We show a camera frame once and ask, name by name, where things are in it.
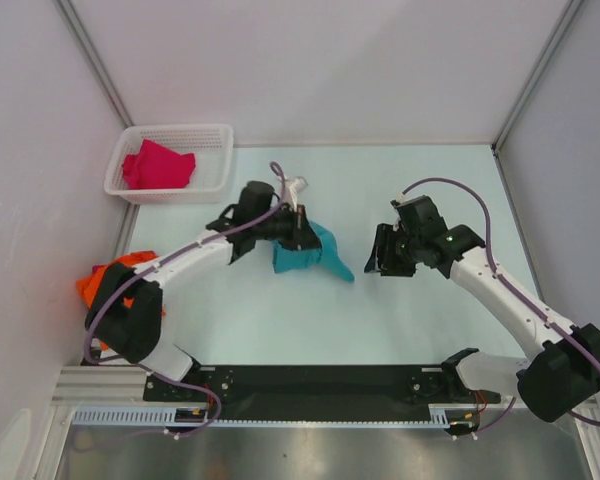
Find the teal t shirt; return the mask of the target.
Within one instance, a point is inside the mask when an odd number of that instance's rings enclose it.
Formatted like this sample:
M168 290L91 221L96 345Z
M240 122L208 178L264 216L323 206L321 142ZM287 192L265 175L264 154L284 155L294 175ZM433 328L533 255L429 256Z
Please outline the teal t shirt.
M334 234L316 222L311 222L310 226L321 241L321 247L315 250L292 251L283 248L278 241L274 241L272 255L274 272L282 274L293 270L321 267L342 281L354 283L355 275L340 258Z

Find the white plastic basket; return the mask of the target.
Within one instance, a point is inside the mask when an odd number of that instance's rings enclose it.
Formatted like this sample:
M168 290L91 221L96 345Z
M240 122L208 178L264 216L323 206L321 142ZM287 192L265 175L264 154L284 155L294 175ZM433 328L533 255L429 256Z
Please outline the white plastic basket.
M145 140L178 154L192 154L196 168L180 189L133 189L123 179L123 163ZM104 191L131 204L211 204L226 198L233 181L233 128L227 124L132 126L120 135L104 178Z

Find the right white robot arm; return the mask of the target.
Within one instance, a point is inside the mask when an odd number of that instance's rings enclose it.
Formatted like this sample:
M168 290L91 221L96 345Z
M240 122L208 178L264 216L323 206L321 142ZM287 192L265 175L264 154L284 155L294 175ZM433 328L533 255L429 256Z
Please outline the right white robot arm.
M506 276L485 241L466 225L450 228L428 196L394 200L397 219L376 228L364 270L412 277L418 265L438 271L477 299L517 342L521 358L467 348L444 361L443 393L464 401L475 391L520 399L554 422L600 392L600 330L579 327Z

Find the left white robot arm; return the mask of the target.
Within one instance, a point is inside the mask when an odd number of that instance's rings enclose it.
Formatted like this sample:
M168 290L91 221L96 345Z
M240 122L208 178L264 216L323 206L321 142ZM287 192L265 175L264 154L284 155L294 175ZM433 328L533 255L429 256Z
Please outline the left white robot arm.
M186 283L229 266L259 241L274 241L291 251L322 247L298 203L307 188L302 177L284 179L282 192L250 181L237 203L206 225L190 244L134 266L110 264L85 319L89 338L96 338L122 359L166 378L177 398L194 397L201 387L200 364L163 334L163 300L167 287Z

